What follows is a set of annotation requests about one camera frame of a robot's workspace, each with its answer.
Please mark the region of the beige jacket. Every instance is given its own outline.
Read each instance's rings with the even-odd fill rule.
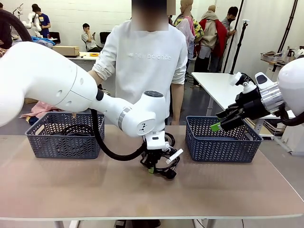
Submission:
[[[215,24],[215,20],[218,20],[218,17],[211,10],[208,10],[201,18],[202,20],[207,19],[206,26],[204,29],[205,35],[201,40],[201,45],[209,47],[213,49],[217,42],[217,28]]]

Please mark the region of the green object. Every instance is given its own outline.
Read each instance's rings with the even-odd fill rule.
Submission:
[[[150,168],[148,171],[149,173],[154,174],[154,167]]]
[[[216,124],[214,124],[214,125],[211,125],[210,128],[211,128],[211,130],[212,130],[213,132],[218,132],[218,131],[220,131],[220,130],[221,130],[221,128],[220,128],[220,122],[218,122],[218,123],[216,123]]]

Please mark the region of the brown tabletop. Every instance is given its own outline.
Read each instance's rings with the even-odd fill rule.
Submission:
[[[251,164],[198,163],[190,158],[185,127],[169,126],[185,152],[168,181],[140,163],[35,158],[25,136],[0,136],[0,217],[22,219],[123,217],[226,218],[297,216],[304,203],[260,152]],[[105,143],[129,154],[141,139],[106,126]]]

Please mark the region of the basket rim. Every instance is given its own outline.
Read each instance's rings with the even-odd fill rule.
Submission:
[[[225,141],[225,142],[251,142],[251,143],[255,143],[255,142],[262,142],[264,139],[258,134],[256,133],[256,131],[247,123],[247,121],[244,121],[244,124],[251,128],[254,132],[254,134],[256,136],[259,137],[260,140],[216,140],[216,139],[199,139],[197,138],[197,136],[194,135],[193,131],[192,131],[192,128],[190,127],[190,124],[189,124],[189,121],[188,121],[188,118],[193,118],[193,117],[196,117],[196,118],[202,118],[202,119],[206,119],[206,118],[217,118],[216,116],[198,116],[198,115],[188,115],[186,116],[186,120],[187,120],[187,127],[190,129],[191,131],[191,134],[193,135],[193,137],[196,139],[196,140],[199,140],[199,141],[218,141],[218,142],[221,142],[221,141]]]
[[[35,128],[37,125],[40,124],[40,121],[46,118],[49,114],[72,114],[71,112],[47,112],[41,119],[36,121],[30,128],[27,129],[27,131],[24,133],[26,136],[39,136],[39,137],[65,137],[65,138],[95,138],[95,136],[68,136],[68,135],[39,135],[39,134],[29,134],[30,131],[32,131],[33,128]],[[77,115],[91,115],[91,113],[76,113]],[[103,123],[105,122],[105,115],[103,114],[98,114],[98,116],[103,116],[103,120],[101,122],[100,128],[102,128]]]

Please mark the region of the plastic basket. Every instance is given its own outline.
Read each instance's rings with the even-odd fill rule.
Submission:
[[[95,159],[100,147],[94,136],[62,136],[68,126],[85,124],[92,126],[90,113],[50,112],[39,119],[25,133],[37,158]],[[99,133],[105,136],[104,116],[98,115]]]
[[[247,123],[231,131],[213,132],[217,117],[187,116],[186,143],[196,162],[252,162],[262,138]]]

